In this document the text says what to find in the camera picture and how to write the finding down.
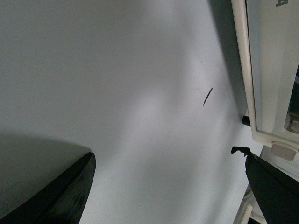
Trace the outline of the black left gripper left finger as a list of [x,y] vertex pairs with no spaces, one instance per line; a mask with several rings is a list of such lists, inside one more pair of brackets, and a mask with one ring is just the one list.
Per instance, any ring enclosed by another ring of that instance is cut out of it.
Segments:
[[90,194],[95,169],[95,155],[89,152],[0,222],[78,224]]

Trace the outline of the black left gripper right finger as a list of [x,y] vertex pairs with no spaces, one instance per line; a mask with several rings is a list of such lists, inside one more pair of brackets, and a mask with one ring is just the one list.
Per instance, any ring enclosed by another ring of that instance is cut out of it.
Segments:
[[246,175],[253,195],[269,224],[299,222],[299,182],[267,161],[253,154],[248,147],[232,147],[247,157]]

